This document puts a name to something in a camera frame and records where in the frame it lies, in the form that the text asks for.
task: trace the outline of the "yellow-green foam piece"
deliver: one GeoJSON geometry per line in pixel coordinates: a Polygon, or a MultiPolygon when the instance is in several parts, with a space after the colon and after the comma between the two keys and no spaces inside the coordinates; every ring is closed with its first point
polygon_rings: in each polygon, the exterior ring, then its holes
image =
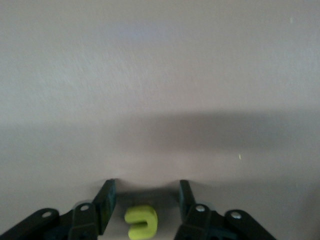
{"type": "Polygon", "coordinates": [[[150,239],[157,233],[158,216],[153,207],[149,205],[129,207],[124,220],[132,224],[128,232],[131,240],[150,239]]]}

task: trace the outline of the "metal screw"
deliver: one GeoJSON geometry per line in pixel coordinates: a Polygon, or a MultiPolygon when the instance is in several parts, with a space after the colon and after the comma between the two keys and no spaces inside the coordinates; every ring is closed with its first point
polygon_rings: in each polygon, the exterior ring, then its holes
{"type": "Polygon", "coordinates": [[[202,206],[202,205],[196,206],[195,209],[196,209],[198,212],[204,212],[204,211],[206,210],[205,207],[202,206]]]}
{"type": "Polygon", "coordinates": [[[50,211],[46,211],[44,214],[42,214],[43,218],[47,218],[50,217],[52,215],[52,213],[50,211]]]}
{"type": "Polygon", "coordinates": [[[85,210],[88,210],[88,209],[89,209],[88,205],[83,205],[82,207],[80,207],[81,211],[85,211],[85,210]]]}
{"type": "Polygon", "coordinates": [[[231,213],[231,217],[233,217],[234,219],[241,219],[242,218],[241,214],[238,213],[237,211],[233,211],[231,213]]]}

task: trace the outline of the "lime green u-shaped block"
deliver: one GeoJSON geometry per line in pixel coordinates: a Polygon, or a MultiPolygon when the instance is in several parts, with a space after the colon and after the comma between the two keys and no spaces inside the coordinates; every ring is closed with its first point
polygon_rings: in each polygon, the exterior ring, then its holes
{"type": "Polygon", "coordinates": [[[131,240],[150,239],[157,233],[157,213],[149,205],[128,208],[124,215],[124,220],[128,224],[132,224],[128,232],[131,240]]]}

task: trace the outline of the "black plastic bracket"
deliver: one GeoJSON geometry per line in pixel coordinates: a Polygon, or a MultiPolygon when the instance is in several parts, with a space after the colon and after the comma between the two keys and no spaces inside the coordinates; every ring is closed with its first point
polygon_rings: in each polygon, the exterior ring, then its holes
{"type": "Polygon", "coordinates": [[[56,209],[38,210],[0,236],[0,240],[97,240],[116,206],[116,183],[107,180],[92,202],[64,215],[56,209]]]}
{"type": "Polygon", "coordinates": [[[174,240],[276,240],[243,210],[223,216],[197,204],[187,180],[180,181],[179,204],[182,225],[174,240]]]}

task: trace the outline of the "white wall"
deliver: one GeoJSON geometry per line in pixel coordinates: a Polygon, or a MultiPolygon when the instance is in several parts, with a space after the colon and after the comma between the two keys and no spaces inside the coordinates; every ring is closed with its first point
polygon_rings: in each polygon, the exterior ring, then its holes
{"type": "MultiPolygon", "coordinates": [[[[318,239],[319,26],[317,0],[0,0],[0,233],[105,179],[189,179],[222,214],[318,239]]],[[[163,212],[158,239],[180,223],[163,212]]]]}

